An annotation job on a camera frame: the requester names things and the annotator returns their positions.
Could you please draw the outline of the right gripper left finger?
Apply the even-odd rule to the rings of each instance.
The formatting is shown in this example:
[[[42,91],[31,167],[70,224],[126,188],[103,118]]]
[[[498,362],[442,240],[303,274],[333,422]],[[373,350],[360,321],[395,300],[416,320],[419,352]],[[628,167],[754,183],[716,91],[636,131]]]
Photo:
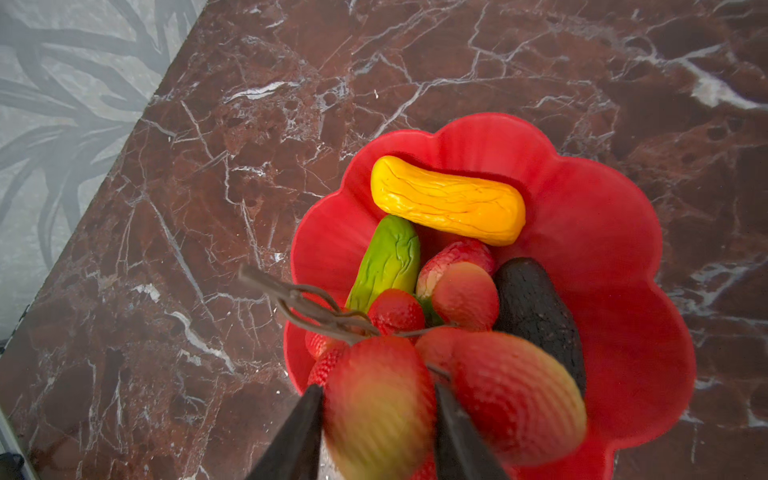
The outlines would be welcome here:
[[[317,479],[322,419],[323,389],[311,385],[246,479]]]

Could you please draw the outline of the red fake lychee bunch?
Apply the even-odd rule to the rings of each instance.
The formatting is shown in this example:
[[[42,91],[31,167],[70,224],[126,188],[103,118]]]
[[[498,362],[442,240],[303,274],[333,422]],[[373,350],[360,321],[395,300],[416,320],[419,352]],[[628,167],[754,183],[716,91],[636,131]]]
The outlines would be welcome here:
[[[322,385],[327,449],[346,479],[410,479],[434,447],[438,385],[405,337],[344,338]],[[579,387],[533,343],[507,333],[459,331],[447,366],[449,393],[493,459],[537,466],[575,451],[587,436]]]

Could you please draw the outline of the dark fake avocado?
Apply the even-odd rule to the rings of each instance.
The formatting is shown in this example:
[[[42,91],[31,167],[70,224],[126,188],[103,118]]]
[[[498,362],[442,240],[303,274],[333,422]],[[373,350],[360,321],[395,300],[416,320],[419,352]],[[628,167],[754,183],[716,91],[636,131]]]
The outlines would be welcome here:
[[[574,318],[536,260],[513,258],[494,275],[499,316],[493,326],[538,346],[561,363],[586,393],[583,346]]]

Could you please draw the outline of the yellow fake fruit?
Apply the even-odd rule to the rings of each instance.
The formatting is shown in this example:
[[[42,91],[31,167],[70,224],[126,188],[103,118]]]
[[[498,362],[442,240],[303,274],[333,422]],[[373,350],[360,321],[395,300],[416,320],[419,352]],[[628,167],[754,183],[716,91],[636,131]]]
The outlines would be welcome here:
[[[374,203],[413,223],[491,246],[513,244],[526,224],[526,206],[510,185],[422,169],[395,156],[372,169]]]

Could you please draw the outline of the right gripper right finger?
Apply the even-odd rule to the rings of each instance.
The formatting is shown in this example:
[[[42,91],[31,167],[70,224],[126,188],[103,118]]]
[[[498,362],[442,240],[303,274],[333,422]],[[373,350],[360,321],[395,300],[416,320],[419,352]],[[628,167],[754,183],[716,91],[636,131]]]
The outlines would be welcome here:
[[[507,480],[508,476],[451,390],[435,386],[438,403],[434,446],[438,479]]]

